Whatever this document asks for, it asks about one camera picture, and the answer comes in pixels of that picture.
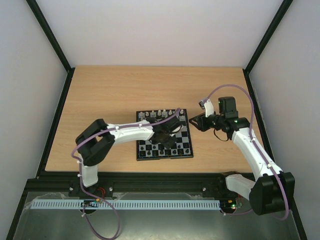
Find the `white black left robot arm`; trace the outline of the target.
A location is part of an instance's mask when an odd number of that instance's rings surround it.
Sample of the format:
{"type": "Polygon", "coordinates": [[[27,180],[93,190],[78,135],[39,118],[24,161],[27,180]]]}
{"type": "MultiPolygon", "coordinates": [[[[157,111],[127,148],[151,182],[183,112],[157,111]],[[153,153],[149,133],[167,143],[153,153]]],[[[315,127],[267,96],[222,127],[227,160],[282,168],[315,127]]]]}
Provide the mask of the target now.
{"type": "Polygon", "coordinates": [[[72,156],[79,154],[79,177],[84,187],[98,182],[98,165],[113,146],[134,141],[154,141],[171,148],[177,141],[174,134],[182,124],[177,116],[158,120],[148,117],[134,123],[107,124],[102,118],[95,120],[76,139],[72,156]]]}

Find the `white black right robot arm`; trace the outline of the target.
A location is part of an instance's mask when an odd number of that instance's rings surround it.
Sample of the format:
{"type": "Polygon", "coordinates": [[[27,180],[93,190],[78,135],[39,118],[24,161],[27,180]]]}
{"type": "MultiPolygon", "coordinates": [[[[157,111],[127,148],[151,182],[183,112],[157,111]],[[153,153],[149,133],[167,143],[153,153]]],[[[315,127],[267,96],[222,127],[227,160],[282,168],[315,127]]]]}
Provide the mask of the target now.
{"type": "Polygon", "coordinates": [[[271,159],[248,119],[239,117],[235,98],[220,97],[218,112],[208,98],[200,101],[199,106],[204,113],[189,122],[201,132],[213,129],[226,133],[227,139],[240,149],[254,176],[254,180],[250,180],[240,173],[227,172],[218,183],[218,191],[224,196],[235,192],[244,197],[259,216],[281,211],[287,216],[294,197],[295,178],[271,159]]]}

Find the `black and grey chessboard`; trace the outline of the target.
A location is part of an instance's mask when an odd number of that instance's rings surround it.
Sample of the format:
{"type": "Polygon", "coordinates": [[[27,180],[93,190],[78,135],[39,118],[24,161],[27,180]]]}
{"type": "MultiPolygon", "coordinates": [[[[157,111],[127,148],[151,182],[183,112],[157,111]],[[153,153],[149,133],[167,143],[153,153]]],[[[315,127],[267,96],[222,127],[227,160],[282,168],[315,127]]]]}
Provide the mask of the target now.
{"type": "Polygon", "coordinates": [[[179,159],[192,158],[193,148],[190,135],[187,110],[178,109],[159,109],[159,110],[141,110],[136,112],[136,121],[147,120],[153,125],[155,133],[166,133],[176,137],[176,143],[172,148],[167,149],[162,144],[154,141],[154,134],[147,140],[138,140],[136,142],[136,160],[159,160],[159,159],[179,159]],[[144,118],[139,118],[139,113],[144,113],[144,118]],[[158,156],[153,156],[153,150],[158,150],[158,156]]]}

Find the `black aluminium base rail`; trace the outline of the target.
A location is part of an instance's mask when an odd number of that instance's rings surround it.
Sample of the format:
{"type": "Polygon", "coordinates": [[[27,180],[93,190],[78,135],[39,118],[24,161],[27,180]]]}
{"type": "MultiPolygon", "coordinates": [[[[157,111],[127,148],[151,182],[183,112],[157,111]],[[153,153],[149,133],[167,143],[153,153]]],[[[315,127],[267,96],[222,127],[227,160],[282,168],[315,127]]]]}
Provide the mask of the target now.
{"type": "Polygon", "coordinates": [[[61,192],[74,198],[115,198],[117,193],[186,193],[218,200],[234,199],[223,173],[100,172],[98,182],[81,190],[76,172],[42,172],[26,182],[25,192],[61,192]]]}

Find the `black right frame post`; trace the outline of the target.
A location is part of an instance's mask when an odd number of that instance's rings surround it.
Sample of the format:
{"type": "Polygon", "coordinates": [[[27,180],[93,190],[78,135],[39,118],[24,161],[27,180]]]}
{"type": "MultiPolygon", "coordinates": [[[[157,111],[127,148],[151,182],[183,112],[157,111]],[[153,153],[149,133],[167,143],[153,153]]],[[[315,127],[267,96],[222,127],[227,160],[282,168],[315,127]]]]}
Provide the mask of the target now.
{"type": "Polygon", "coordinates": [[[246,68],[243,69],[244,75],[249,75],[251,73],[258,59],[262,55],[263,51],[265,50],[266,46],[268,45],[269,41],[271,40],[273,34],[275,33],[276,29],[278,28],[279,24],[281,23],[282,19],[286,15],[292,3],[293,3],[293,0],[283,0],[281,2],[277,12],[272,18],[272,21],[270,22],[267,30],[265,31],[263,37],[261,38],[246,68]]]}

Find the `black frame post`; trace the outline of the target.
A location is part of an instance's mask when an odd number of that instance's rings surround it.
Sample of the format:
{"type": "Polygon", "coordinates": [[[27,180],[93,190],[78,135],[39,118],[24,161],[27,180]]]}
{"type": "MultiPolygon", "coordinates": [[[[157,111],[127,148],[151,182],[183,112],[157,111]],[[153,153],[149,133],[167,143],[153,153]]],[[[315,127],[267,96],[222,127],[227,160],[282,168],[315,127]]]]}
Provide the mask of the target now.
{"type": "Polygon", "coordinates": [[[48,39],[50,45],[52,46],[55,54],[57,55],[58,59],[60,60],[63,68],[69,74],[73,71],[69,61],[67,60],[55,34],[53,33],[45,15],[43,14],[39,4],[36,0],[26,0],[30,10],[32,11],[33,15],[35,16],[37,22],[39,23],[42,31],[44,32],[46,38],[48,39]]]}
{"type": "Polygon", "coordinates": [[[283,0],[281,2],[277,12],[272,18],[272,21],[270,22],[267,30],[265,31],[263,37],[261,38],[246,68],[243,69],[244,75],[249,75],[251,73],[258,59],[262,55],[263,51],[265,50],[266,46],[268,45],[269,41],[271,40],[273,34],[275,33],[276,29],[278,28],[279,24],[281,23],[282,19],[286,15],[292,3],[293,3],[293,0],[283,0]]]}

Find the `black left frame post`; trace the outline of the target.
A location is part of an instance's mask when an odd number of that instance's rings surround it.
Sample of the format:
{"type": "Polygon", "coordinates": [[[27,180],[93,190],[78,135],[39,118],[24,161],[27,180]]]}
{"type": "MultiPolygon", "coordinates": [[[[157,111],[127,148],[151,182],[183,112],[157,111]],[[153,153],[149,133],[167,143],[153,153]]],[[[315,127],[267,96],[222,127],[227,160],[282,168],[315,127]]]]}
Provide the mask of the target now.
{"type": "Polygon", "coordinates": [[[69,61],[67,60],[55,34],[53,33],[45,15],[43,14],[39,4],[36,0],[26,0],[30,10],[32,11],[33,15],[35,16],[37,22],[39,23],[42,31],[44,32],[46,38],[48,39],[50,45],[52,46],[55,54],[57,55],[58,59],[60,60],[63,68],[69,74],[73,71],[69,61]]]}

